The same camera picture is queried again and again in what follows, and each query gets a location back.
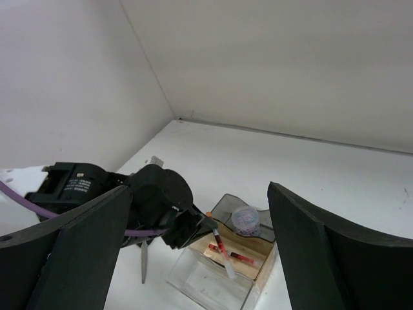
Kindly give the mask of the red pen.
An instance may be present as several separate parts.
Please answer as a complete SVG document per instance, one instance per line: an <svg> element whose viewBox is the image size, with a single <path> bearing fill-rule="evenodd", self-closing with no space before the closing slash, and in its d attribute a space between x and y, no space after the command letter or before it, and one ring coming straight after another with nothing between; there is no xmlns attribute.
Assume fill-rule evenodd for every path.
<svg viewBox="0 0 413 310"><path fill-rule="evenodd" d="M219 234L219 231L217 229L214 229L212 231L214 238L216 239L216 243L217 243L217 250L219 251L222 259L223 259L223 265L225 267L225 270L227 272L228 277L231 280L235 280L236 279L236 273L234 268L232 267L232 264L230 262L230 258L229 255L225 249L225 246L223 244L223 241L221 239L221 236Z"/></svg>
<svg viewBox="0 0 413 310"><path fill-rule="evenodd" d="M214 245L214 244L212 244L212 243L210 243L210 244L208 245L208 248L209 248L210 250L216 252L216 253L219 253L219 252L220 252L218 246L216 246L216 245ZM228 252L227 252L227 255L228 255L229 257L231 257L231 258L234 258L234 259L236 259L236 260L238 260L238 261L240 261L240 262L243 262L243 263L249 264L249 265L259 266L259 265L261 265L261 264L263 263L261 260L249 258L249 257L247 257L247 256L244 256L244 255L238 254L238 253L234 253L234 252L232 252L232 251L228 251Z"/></svg>

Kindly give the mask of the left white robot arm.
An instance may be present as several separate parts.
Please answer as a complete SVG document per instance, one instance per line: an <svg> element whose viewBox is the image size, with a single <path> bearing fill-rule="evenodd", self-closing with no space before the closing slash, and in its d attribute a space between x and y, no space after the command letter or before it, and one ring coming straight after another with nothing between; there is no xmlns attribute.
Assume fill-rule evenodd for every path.
<svg viewBox="0 0 413 310"><path fill-rule="evenodd" d="M186 180L153 159L129 175L91 163L57 162L45 166L35 191L18 191L12 177L1 178L1 192L33 211L40 221L71 211L113 189L125 186L132 198L122 247L151 244L157 237L182 249L217 229L217 223L194 204Z"/></svg>

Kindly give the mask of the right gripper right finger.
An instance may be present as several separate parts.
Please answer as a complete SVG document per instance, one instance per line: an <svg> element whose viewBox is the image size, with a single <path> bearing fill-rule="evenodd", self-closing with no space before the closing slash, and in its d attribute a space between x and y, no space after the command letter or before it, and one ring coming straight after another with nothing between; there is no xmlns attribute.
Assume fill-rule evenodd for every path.
<svg viewBox="0 0 413 310"><path fill-rule="evenodd" d="M267 190L293 309L412 309L412 240L324 210L278 183Z"/></svg>

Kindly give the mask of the grey smoked plastic tray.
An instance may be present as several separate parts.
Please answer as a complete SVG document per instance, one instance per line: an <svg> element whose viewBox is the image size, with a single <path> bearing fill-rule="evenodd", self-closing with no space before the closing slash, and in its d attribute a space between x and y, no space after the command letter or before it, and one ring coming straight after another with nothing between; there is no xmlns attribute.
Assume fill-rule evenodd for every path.
<svg viewBox="0 0 413 310"><path fill-rule="evenodd" d="M215 220L240 236L258 237L272 243L276 240L270 211L253 207L237 196L225 194L211 213Z"/></svg>

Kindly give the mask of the small clear clip jar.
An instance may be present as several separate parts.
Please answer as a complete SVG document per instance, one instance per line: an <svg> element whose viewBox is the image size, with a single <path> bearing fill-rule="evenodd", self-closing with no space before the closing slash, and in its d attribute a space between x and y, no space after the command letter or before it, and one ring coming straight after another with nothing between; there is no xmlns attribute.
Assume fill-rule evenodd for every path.
<svg viewBox="0 0 413 310"><path fill-rule="evenodd" d="M243 236L259 236L261 233L259 213L251 206L241 206L231 214L232 224L237 233Z"/></svg>

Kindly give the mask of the clear plastic tray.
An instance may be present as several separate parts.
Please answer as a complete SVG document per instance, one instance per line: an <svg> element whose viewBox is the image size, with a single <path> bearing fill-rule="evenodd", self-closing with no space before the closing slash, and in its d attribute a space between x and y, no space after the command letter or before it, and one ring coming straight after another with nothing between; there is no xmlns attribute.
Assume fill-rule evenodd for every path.
<svg viewBox="0 0 413 310"><path fill-rule="evenodd" d="M253 309L268 282L274 256L262 267L233 263L236 279L225 268L195 249L185 249L166 282L204 309Z"/></svg>

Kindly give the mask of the black handled scissors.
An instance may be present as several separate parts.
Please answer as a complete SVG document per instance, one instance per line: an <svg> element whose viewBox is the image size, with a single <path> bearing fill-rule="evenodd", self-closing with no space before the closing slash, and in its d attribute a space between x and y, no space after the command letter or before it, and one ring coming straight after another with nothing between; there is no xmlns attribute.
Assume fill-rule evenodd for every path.
<svg viewBox="0 0 413 310"><path fill-rule="evenodd" d="M141 283L145 284L148 266L148 242L141 244Z"/></svg>

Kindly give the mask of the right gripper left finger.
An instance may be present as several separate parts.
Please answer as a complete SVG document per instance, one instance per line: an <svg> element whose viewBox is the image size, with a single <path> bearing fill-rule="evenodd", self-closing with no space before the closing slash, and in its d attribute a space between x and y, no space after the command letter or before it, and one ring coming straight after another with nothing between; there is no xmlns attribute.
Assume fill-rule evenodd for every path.
<svg viewBox="0 0 413 310"><path fill-rule="evenodd" d="M132 195L117 187L1 237L1 309L103 309Z"/></svg>

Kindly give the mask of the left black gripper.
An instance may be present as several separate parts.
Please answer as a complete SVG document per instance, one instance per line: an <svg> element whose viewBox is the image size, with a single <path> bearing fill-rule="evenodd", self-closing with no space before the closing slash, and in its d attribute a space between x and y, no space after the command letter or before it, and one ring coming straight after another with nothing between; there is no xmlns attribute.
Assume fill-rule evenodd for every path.
<svg viewBox="0 0 413 310"><path fill-rule="evenodd" d="M160 237L171 249L181 249L218 228L213 218L193 205L188 183L173 170L149 164L122 175L121 185L132 193L123 245Z"/></svg>

